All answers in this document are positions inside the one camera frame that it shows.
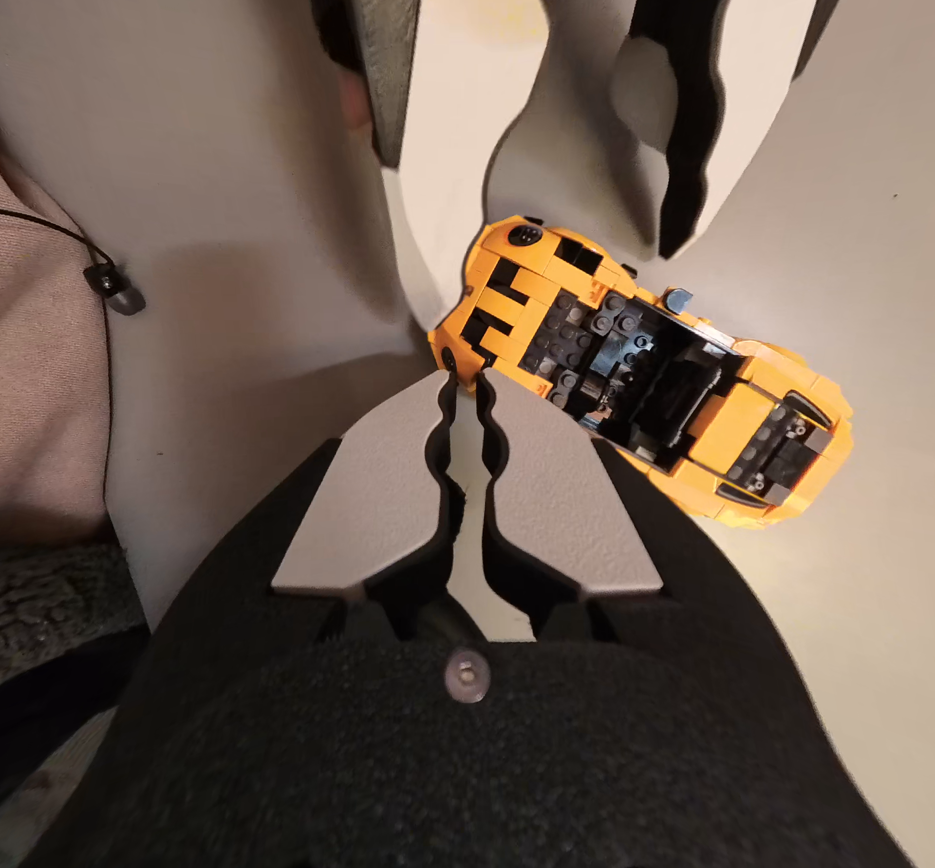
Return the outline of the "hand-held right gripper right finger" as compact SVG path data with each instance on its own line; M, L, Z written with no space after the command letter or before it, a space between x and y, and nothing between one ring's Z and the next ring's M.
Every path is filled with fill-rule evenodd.
M589 436L504 373L476 383L484 428L485 581L536 640L590 640L601 602L657 598L663 581Z

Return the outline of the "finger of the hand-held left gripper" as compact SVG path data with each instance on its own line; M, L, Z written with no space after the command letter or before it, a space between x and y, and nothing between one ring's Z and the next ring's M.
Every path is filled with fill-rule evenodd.
M671 259L708 229L791 87L817 0L636 0L630 130L662 154L655 245Z
M466 288L485 189L549 34L542 0L420 0L398 165L381 171L411 314L431 331Z

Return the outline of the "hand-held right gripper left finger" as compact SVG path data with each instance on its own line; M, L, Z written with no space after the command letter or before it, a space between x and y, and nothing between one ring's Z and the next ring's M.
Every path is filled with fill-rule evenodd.
M457 379L436 371L338 441L272 582L331 602L336 637L458 641L468 613L448 592L465 497L448 475Z

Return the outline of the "orange lego car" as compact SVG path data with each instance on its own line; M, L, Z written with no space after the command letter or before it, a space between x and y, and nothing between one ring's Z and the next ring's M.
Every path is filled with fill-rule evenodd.
M427 338L475 389L499 371L606 441L684 512L759 529L805 511L854 448L839 386L654 295L597 243L513 216L485 227Z

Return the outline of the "person's left hand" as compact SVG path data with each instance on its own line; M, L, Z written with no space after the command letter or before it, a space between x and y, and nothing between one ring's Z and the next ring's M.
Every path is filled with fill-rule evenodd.
M337 67L337 88L345 126L352 132L372 132L372 111L368 86L362 75Z

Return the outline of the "person's black fleece jacket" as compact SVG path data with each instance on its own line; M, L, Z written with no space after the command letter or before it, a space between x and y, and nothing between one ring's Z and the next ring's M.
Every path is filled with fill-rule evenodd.
M2 549L2 683L145 623L118 544Z

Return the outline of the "person's beige shirt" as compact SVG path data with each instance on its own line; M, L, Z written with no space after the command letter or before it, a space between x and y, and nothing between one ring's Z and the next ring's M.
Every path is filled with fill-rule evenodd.
M57 228L2 215L3 546L68 545L104 522L110 370L89 264Z

